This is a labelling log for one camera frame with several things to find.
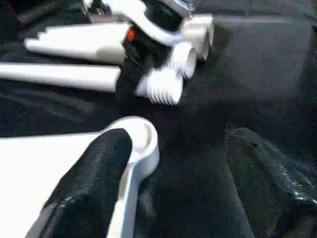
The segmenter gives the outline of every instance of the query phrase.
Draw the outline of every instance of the white plastic tube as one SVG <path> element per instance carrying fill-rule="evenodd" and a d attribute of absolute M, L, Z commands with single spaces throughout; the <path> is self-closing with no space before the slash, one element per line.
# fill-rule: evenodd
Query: white plastic tube
<path fill-rule="evenodd" d="M 24 46 L 31 52 L 113 64 L 122 64 L 125 58 L 123 46 L 114 42 L 105 44 L 104 42 L 88 43 L 80 40 L 51 42 L 25 39 Z"/>
<path fill-rule="evenodd" d="M 108 41 L 122 43 L 130 28 L 126 22 L 103 23 L 103 24 L 78 24 L 71 26 L 47 27 L 46 37 L 78 39 L 78 37 L 103 38 L 104 43 Z"/>
<path fill-rule="evenodd" d="M 189 42 L 177 44 L 167 59 L 167 65 L 178 69 L 186 79 L 190 79 L 195 72 L 197 52 Z"/>
<path fill-rule="evenodd" d="M 120 73 L 118 66 L 0 64 L 0 78 L 112 93 Z M 182 74 L 166 67 L 143 76 L 136 96 L 149 98 L 152 103 L 177 105 L 182 90 Z"/>

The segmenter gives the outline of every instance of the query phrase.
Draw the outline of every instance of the black cloth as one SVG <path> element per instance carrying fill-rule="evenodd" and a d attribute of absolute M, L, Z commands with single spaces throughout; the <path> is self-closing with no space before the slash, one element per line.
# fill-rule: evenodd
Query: black cloth
<path fill-rule="evenodd" d="M 134 99 L 127 112 L 112 94 L 0 82 L 3 137 L 97 131 L 126 115 L 154 124 L 161 161 L 140 188 L 140 199 L 153 209 L 139 203 L 135 237 L 252 237 L 223 149 L 229 121 L 316 165 L 313 3 L 203 1 L 198 12 L 215 14 L 211 58 L 199 65 L 177 107 Z M 84 21 L 78 11 L 61 12 L 35 22 L 24 36 Z M 19 40 L 0 52 L 3 61 L 75 62 L 28 53 Z"/>

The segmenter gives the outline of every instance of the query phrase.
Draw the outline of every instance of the black fabric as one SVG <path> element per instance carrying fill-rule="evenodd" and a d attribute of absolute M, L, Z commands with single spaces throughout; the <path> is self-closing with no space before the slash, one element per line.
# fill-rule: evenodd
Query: black fabric
<path fill-rule="evenodd" d="M 147 9 L 145 16 L 166 31 L 175 32 L 183 20 L 174 9 L 159 0 L 144 0 Z"/>
<path fill-rule="evenodd" d="M 310 0 L 202 1 L 198 12 L 215 16 L 214 44 L 177 107 L 134 99 L 121 110 L 113 94 L 1 80 L 0 135 L 97 131 L 122 116 L 145 117 L 158 131 L 160 164 L 140 188 L 135 237 L 253 237 L 250 223 L 260 214 L 247 217 L 239 199 L 223 147 L 226 125 L 317 164 L 314 10 Z M 24 35 L 80 22 L 79 11 L 60 12 Z M 28 53 L 21 41 L 0 53 L 3 61 L 75 63 Z"/>
<path fill-rule="evenodd" d="M 0 42 L 16 39 L 21 30 L 13 8 L 6 0 L 0 0 Z"/>
<path fill-rule="evenodd" d="M 256 237 L 283 237 L 295 229 L 291 221 L 299 216 L 317 217 L 317 170 L 312 164 L 285 156 L 247 128 L 228 128 L 225 147 Z"/>
<path fill-rule="evenodd" d="M 45 203 L 43 210 L 56 205 L 38 237 L 106 237 L 131 151 L 132 141 L 124 129 L 98 136 L 61 178 Z"/>

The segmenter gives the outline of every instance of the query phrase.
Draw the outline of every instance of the white stepped piece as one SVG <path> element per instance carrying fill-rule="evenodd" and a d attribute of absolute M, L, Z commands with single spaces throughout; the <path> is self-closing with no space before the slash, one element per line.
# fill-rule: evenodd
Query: white stepped piece
<path fill-rule="evenodd" d="M 186 79 L 193 77 L 197 62 L 197 52 L 189 42 L 177 44 L 167 59 L 167 65 L 178 69 Z"/>
<path fill-rule="evenodd" d="M 26 39 L 25 47 L 37 53 L 122 64 L 121 43 L 129 27 L 126 22 L 48 27 L 46 33 L 39 33 L 38 41 Z M 180 31 L 196 49 L 198 59 L 207 60 L 213 41 L 212 15 L 185 19 Z"/>
<path fill-rule="evenodd" d="M 125 57 L 123 46 L 114 42 L 87 44 L 87 42 L 84 43 L 78 40 L 53 43 L 51 41 L 25 39 L 24 46 L 31 52 L 113 64 L 122 64 Z"/>
<path fill-rule="evenodd" d="M 56 39 L 65 39 L 67 37 L 70 37 L 71 39 L 75 39 L 77 37 L 101 37 L 105 40 L 105 44 L 107 41 L 122 43 L 130 26 L 131 25 L 129 23 L 116 22 L 106 24 L 78 24 L 70 26 L 47 27 L 45 36 L 52 36 Z"/>
<path fill-rule="evenodd" d="M 104 92 L 115 92 L 120 73 L 118 66 L 0 64 L 1 78 Z M 136 89 L 136 96 L 147 97 L 153 103 L 177 105 L 182 90 L 182 74 L 166 67 L 144 75 Z"/>
<path fill-rule="evenodd" d="M 108 238 L 111 235 L 120 237 L 117 234 L 129 237 L 134 229 L 139 183 L 159 163 L 157 131 L 148 120 L 140 117 L 122 118 L 96 132 L 0 138 L 0 157 L 3 158 L 0 185 L 10 194 L 1 198 L 0 218 L 5 219 L 6 224 L 0 229 L 0 237 L 25 237 L 62 176 L 95 138 L 113 128 L 123 128 L 128 132 L 133 152 L 124 173 L 128 179 L 123 177 L 120 181 L 122 193 L 118 196 L 117 209 L 112 215 Z"/>

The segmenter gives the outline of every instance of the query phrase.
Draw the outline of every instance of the threaded white cylinder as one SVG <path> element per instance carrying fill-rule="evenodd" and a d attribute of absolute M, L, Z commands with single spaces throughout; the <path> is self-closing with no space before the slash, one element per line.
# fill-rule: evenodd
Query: threaded white cylinder
<path fill-rule="evenodd" d="M 182 72 L 186 79 L 193 76 L 197 63 L 197 52 L 189 42 L 177 44 L 167 60 L 167 65 Z"/>
<path fill-rule="evenodd" d="M 171 67 L 149 74 L 147 97 L 152 103 L 177 105 L 183 92 L 182 74 Z"/>

